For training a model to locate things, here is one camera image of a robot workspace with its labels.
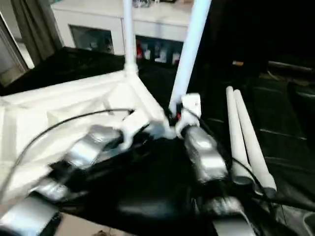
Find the white panel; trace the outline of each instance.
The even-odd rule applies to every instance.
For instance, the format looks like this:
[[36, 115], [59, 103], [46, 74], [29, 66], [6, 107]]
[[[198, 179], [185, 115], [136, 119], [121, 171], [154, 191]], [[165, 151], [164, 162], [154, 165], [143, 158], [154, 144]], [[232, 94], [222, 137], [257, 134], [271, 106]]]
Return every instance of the white panel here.
[[75, 43], [69, 25], [83, 26], [111, 31], [115, 54], [125, 54], [122, 23], [120, 18], [63, 10], [54, 10], [53, 12], [65, 46], [75, 48]]
[[134, 21], [134, 33], [140, 36], [183, 42], [186, 38], [187, 27]]
[[94, 86], [115, 83], [123, 80], [125, 74], [123, 71], [113, 72], [106, 75], [93, 76], [76, 81], [70, 81], [58, 85], [52, 85], [44, 88], [38, 88], [25, 92], [20, 92], [2, 97], [4, 102], [11, 104], [26, 103], [34, 100], [40, 100], [47, 97], [59, 96], [63, 93], [71, 93], [80, 89], [87, 89]]

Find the white pole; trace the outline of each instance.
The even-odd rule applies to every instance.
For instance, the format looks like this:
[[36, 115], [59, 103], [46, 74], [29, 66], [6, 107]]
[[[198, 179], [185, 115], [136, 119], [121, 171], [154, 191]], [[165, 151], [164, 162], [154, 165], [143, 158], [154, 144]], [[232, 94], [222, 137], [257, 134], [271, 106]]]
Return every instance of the white pole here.
[[264, 187], [266, 194], [269, 197], [273, 196], [277, 191], [276, 183], [268, 171], [241, 92], [239, 90], [235, 90], [234, 97], [253, 173]]
[[[247, 161], [247, 154], [241, 125], [238, 118], [236, 101], [234, 98], [233, 88], [231, 86], [226, 88], [226, 101], [232, 156], [252, 171], [252, 168]], [[244, 169], [244, 167], [236, 162], [233, 162], [233, 181], [236, 184], [253, 183], [253, 179], [250, 173], [248, 173], [248, 171]]]
[[187, 37], [183, 45], [182, 55], [169, 102], [169, 109], [173, 115], [176, 114], [176, 104], [181, 101], [181, 97], [187, 92], [210, 4], [211, 0], [194, 0]]
[[125, 25], [125, 71], [137, 73], [137, 64], [135, 59], [135, 38], [133, 34], [132, 21], [132, 0], [124, 0], [124, 25]]

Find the black wire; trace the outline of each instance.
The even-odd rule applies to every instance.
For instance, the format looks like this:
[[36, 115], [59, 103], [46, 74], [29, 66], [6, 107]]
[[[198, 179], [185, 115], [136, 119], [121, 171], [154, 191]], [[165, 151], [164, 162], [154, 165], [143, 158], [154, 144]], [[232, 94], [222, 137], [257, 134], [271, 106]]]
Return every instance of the black wire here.
[[[199, 116], [197, 116], [194, 112], [190, 111], [189, 109], [187, 109], [187, 108], [184, 108], [184, 109], [187, 110], [189, 113], [191, 113], [194, 117], [196, 117], [196, 118], [199, 120], [200, 125], [206, 130], [206, 132], [207, 132], [209, 135], [213, 136], [213, 131], [209, 128], [209, 126], [206, 124], [206, 122], [205, 122], [202, 118], [200, 118]], [[235, 159], [233, 156], [231, 156], [231, 159], [232, 159], [234, 162], [238, 163], [240, 166], [242, 166], [242, 167], [251, 175], [251, 177], [254, 179], [255, 183], [258, 185], [258, 187], [259, 187], [259, 189], [260, 189], [262, 195], [264, 196], [264, 198], [265, 198], [265, 200], [266, 200], [266, 203], [267, 203], [267, 205], [268, 205], [268, 209], [269, 209], [270, 214], [272, 214], [272, 216], [275, 217], [275, 211], [274, 211], [274, 209], [273, 209], [273, 207], [272, 207], [272, 205], [271, 205], [271, 201], [269, 200], [269, 198], [268, 198], [268, 196], [267, 196], [267, 194], [266, 194], [265, 189], [263, 188], [263, 186], [261, 185], [261, 183], [259, 182], [259, 180], [256, 178], [256, 176], [253, 174], [253, 172], [252, 172], [249, 168], [247, 168], [242, 162], [240, 162], [239, 160]]]
[[1, 190], [0, 190], [0, 204], [2, 203], [3, 201], [3, 198], [4, 198], [4, 194], [10, 184], [10, 181], [14, 175], [14, 172], [16, 170], [16, 168], [19, 166], [19, 164], [23, 161], [23, 158], [26, 154], [26, 152], [28, 151], [28, 149], [42, 136], [44, 136], [46, 133], [48, 133], [49, 131], [53, 130], [54, 128], [64, 124], [64, 123], [67, 123], [71, 120], [75, 120], [75, 119], [79, 119], [79, 118], [82, 118], [82, 117], [87, 117], [87, 116], [92, 116], [92, 115], [95, 115], [95, 114], [100, 114], [100, 113], [107, 113], [107, 112], [130, 112], [132, 113], [134, 110], [133, 109], [128, 109], [128, 108], [121, 108], [121, 109], [105, 109], [105, 110], [101, 110], [101, 111], [96, 111], [96, 112], [90, 112], [90, 113], [85, 113], [85, 114], [82, 114], [82, 115], [78, 115], [78, 116], [75, 116], [75, 117], [71, 117], [71, 118], [68, 118], [68, 119], [65, 119], [57, 124], [54, 124], [50, 127], [48, 127], [46, 130], [42, 131], [40, 134], [38, 134], [35, 138], [32, 139], [32, 141], [29, 142], [29, 144], [23, 149], [23, 151], [21, 152], [21, 154], [18, 156], [18, 158], [16, 159], [14, 165], [12, 166], [9, 174], [7, 175], [6, 179], [4, 180], [2, 186], [1, 186]]
[[257, 177], [253, 174], [252, 171], [250, 171], [249, 168], [247, 168], [242, 162], [240, 162], [239, 160], [235, 159], [233, 156], [232, 156], [232, 160], [233, 160], [234, 162], [236, 162], [237, 164], [239, 164], [240, 166], [242, 166], [242, 167], [251, 175], [251, 177], [254, 179], [255, 183], [258, 185], [258, 187], [259, 187], [259, 189], [260, 189], [262, 195], [263, 195], [264, 198], [265, 198], [265, 202], [266, 202], [267, 205], [268, 205], [269, 212], [271, 213], [271, 215], [272, 215], [273, 217], [275, 217], [275, 216], [276, 216], [276, 213], [275, 213], [274, 208], [273, 208], [272, 205], [271, 205], [271, 200], [270, 200], [270, 198], [267, 196], [265, 189], [263, 188], [263, 186], [261, 185], [261, 183], [259, 182], [259, 180], [257, 179]]

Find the white tube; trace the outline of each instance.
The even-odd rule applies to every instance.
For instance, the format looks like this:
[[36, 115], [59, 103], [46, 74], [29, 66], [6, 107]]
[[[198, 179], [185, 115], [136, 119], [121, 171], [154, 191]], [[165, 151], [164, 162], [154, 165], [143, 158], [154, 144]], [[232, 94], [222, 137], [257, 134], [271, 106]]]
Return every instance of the white tube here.
[[181, 97], [187, 92], [210, 4], [211, 0], [194, 1], [187, 37], [183, 45], [182, 55], [169, 102], [169, 109], [173, 115], [176, 114], [176, 104], [181, 101]]
[[241, 92], [239, 90], [235, 90], [234, 97], [253, 173], [257, 177], [260, 184], [264, 187], [266, 194], [269, 197], [273, 196], [277, 191], [276, 183], [268, 171]]
[[[231, 86], [226, 88], [227, 114], [230, 130], [231, 151], [232, 156], [244, 164], [250, 171], [251, 166], [247, 161], [247, 154], [241, 130], [240, 121], [238, 118], [234, 92]], [[248, 171], [236, 162], [233, 162], [233, 181], [236, 184], [251, 184], [253, 183], [252, 176]]]
[[126, 73], [137, 73], [135, 59], [135, 38], [133, 34], [132, 0], [124, 0], [124, 26], [125, 26], [125, 71]]

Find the black surface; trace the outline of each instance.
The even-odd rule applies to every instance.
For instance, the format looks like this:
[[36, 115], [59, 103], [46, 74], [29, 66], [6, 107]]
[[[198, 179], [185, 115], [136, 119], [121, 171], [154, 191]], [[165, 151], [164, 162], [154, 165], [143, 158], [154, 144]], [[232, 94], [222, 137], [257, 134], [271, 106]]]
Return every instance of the black surface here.
[[[123, 63], [123, 57], [64, 48], [12, 83], [2, 94], [121, 70]], [[229, 151], [225, 88], [232, 85], [240, 89], [268, 168], [275, 178], [277, 199], [315, 208], [315, 92], [285, 82], [262, 80], [250, 71], [199, 66], [194, 70], [189, 91], [200, 93], [202, 117]], [[167, 108], [175, 75], [175, 67], [139, 62], [140, 79], [164, 108]]]

